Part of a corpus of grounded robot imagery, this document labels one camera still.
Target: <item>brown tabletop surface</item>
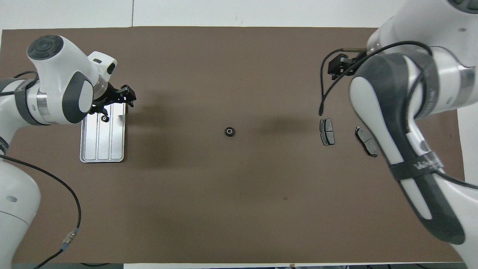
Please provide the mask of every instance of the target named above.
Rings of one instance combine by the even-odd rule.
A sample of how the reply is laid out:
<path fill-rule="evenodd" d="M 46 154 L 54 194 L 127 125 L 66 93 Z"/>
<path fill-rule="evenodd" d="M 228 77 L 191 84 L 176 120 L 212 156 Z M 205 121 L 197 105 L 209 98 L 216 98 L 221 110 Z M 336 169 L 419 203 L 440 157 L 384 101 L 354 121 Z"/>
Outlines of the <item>brown tabletop surface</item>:
<path fill-rule="evenodd" d="M 32 70 L 26 48 L 59 34 L 118 61 L 115 87 L 138 100 L 121 163 L 79 160 L 80 125 L 25 127 L 9 156 L 66 181 L 83 210 L 55 262 L 322 263 L 460 261 L 420 224 L 382 154 L 366 155 L 350 78 L 320 101 L 319 69 L 370 28 L 133 27 L 4 30 L 0 77 Z M 330 85 L 327 76 L 326 85 Z M 323 146 L 331 118 L 336 144 Z M 234 137 L 224 135 L 232 126 Z M 463 178 L 456 111 L 419 122 L 447 172 Z M 40 262 L 76 223 L 70 193 L 23 168 L 42 202 L 14 262 Z"/>

